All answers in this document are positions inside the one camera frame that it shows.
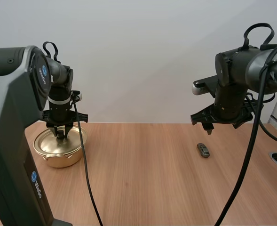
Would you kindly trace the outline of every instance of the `small gray car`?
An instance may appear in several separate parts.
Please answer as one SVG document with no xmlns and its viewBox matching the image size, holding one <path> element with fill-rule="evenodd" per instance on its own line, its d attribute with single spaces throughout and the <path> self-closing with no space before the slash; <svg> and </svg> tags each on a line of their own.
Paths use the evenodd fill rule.
<svg viewBox="0 0 277 226">
<path fill-rule="evenodd" d="M 200 151 L 200 154 L 201 154 L 202 157 L 204 157 L 204 158 L 209 157 L 209 151 L 203 143 L 197 144 L 197 148 Z"/>
</svg>

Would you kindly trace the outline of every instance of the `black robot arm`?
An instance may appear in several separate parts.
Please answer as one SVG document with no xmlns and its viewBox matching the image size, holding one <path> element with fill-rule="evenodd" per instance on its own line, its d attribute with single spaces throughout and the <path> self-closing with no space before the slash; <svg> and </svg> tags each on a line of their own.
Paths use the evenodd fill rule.
<svg viewBox="0 0 277 226">
<path fill-rule="evenodd" d="M 50 53 L 46 49 L 45 42 L 43 48 L 47 53 L 47 62 L 51 74 L 51 89 L 48 94 L 49 110 L 43 111 L 41 120 L 45 121 L 47 127 L 53 132 L 58 139 L 67 138 L 68 132 L 72 129 L 73 123 L 77 121 L 74 111 L 71 111 L 72 102 L 81 100 L 79 91 L 71 90 L 73 80 L 73 70 L 69 66 L 62 65 L 56 58 L 58 49 L 54 43 L 55 55 L 51 58 Z M 88 122 L 88 115 L 79 113 L 80 121 Z M 64 130 L 58 130 L 60 126 L 65 126 Z"/>
<path fill-rule="evenodd" d="M 256 27 L 268 27 L 271 34 L 260 48 L 249 46 L 248 33 Z M 232 124 L 236 129 L 243 123 L 253 119 L 253 109 L 245 97 L 248 89 L 259 92 L 260 78 L 269 73 L 265 94 L 277 92 L 277 54 L 266 63 L 270 53 L 277 45 L 269 44 L 274 31 L 269 24 L 255 24 L 244 34 L 242 47 L 219 53 L 215 57 L 215 76 L 195 81 L 192 91 L 195 95 L 210 93 L 214 103 L 202 111 L 191 115 L 193 125 L 200 122 L 204 130 L 211 134 L 213 123 Z M 258 106 L 255 100 L 253 107 Z"/>
</svg>

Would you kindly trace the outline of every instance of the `robotic arm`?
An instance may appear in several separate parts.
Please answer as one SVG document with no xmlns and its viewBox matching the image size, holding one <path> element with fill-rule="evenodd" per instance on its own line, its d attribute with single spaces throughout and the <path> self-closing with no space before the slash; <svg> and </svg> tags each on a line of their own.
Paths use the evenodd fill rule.
<svg viewBox="0 0 277 226">
<path fill-rule="evenodd" d="M 48 43 L 54 46 L 54 59 L 51 58 L 49 51 L 46 49 Z M 43 48 L 47 53 L 52 85 L 48 94 L 49 110 L 43 111 L 41 120 L 46 122 L 47 128 L 53 132 L 55 137 L 65 139 L 72 129 L 73 123 L 77 121 L 76 113 L 71 111 L 71 102 L 80 101 L 82 95 L 79 91 L 71 90 L 73 70 L 57 60 L 58 49 L 56 45 L 52 42 L 45 42 Z M 79 119 L 88 122 L 88 115 L 79 113 Z M 58 126 L 65 126 L 65 134 L 63 130 L 57 129 Z"/>
<path fill-rule="evenodd" d="M 24 130 L 47 122 L 58 139 L 77 120 L 71 101 L 72 69 L 45 56 L 36 46 L 0 48 L 0 219 L 3 225 L 71 226 L 54 219 Z M 43 111 L 47 98 L 48 111 Z M 81 121 L 88 120 L 80 114 Z M 65 126 L 65 134 L 57 126 Z"/>
<path fill-rule="evenodd" d="M 248 34 L 256 27 L 268 27 L 271 34 L 260 48 L 249 46 Z M 260 90 L 260 78 L 269 74 L 264 94 L 277 92 L 277 53 L 272 61 L 267 62 L 277 45 L 269 44 L 274 31 L 269 24 L 255 24 L 244 33 L 244 44 L 240 48 L 219 53 L 215 57 L 217 75 L 195 81 L 192 92 L 195 95 L 210 93 L 215 98 L 214 104 L 191 115 L 193 125 L 200 122 L 210 135 L 213 123 L 232 124 L 236 129 L 243 123 L 252 120 L 252 107 L 244 101 L 248 89 Z"/>
</svg>

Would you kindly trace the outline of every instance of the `white wall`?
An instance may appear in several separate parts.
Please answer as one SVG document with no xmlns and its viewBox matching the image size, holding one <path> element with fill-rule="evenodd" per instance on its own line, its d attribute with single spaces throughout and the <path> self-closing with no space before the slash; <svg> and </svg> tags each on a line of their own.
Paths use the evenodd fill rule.
<svg viewBox="0 0 277 226">
<path fill-rule="evenodd" d="M 215 55 L 259 22 L 277 43 L 277 0 L 0 0 L 0 47 L 55 42 L 90 121 L 190 122 L 214 101 L 194 96 L 193 81 L 215 75 Z M 252 31 L 250 44 L 269 32 Z"/>
</svg>

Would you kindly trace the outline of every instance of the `black strap loop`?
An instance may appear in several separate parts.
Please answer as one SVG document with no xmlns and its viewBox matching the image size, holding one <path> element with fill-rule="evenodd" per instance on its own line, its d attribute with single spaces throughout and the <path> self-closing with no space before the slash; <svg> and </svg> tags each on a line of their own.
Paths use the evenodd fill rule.
<svg viewBox="0 0 277 226">
<path fill-rule="evenodd" d="M 239 51 L 249 49 L 249 39 L 248 39 L 247 36 L 248 36 L 248 34 L 251 30 L 253 30 L 254 28 L 257 28 L 257 27 L 268 27 L 268 28 L 271 29 L 271 33 L 266 38 L 266 40 L 263 42 L 263 45 L 267 45 L 272 40 L 272 38 L 274 37 L 274 30 L 272 29 L 272 27 L 269 24 L 267 24 L 267 23 L 254 24 L 245 31 L 245 33 L 244 33 L 244 44 L 243 44 L 242 47 L 238 48 Z"/>
<path fill-rule="evenodd" d="M 53 42 L 46 41 L 46 42 L 43 43 L 43 49 L 44 49 L 44 51 L 45 51 L 46 54 L 47 54 L 46 57 L 52 58 L 50 52 L 46 49 L 46 45 L 47 45 L 48 43 L 51 43 L 51 44 L 53 45 L 54 49 L 55 49 L 54 60 L 55 60 L 56 62 L 58 62 L 58 63 L 61 63 L 60 61 L 57 60 L 58 48 L 57 48 L 57 46 L 56 46 Z"/>
</svg>

